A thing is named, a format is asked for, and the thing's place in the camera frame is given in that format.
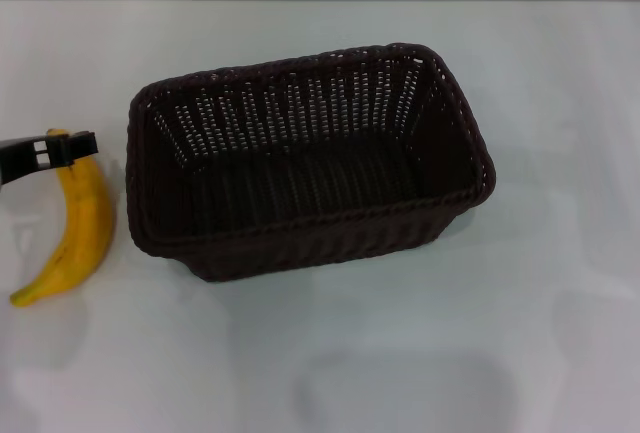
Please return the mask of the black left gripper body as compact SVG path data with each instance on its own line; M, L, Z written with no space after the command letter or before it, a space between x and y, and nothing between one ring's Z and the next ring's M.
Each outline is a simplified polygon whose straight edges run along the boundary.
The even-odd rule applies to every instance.
M35 138L1 141L1 183L8 184L36 172Z

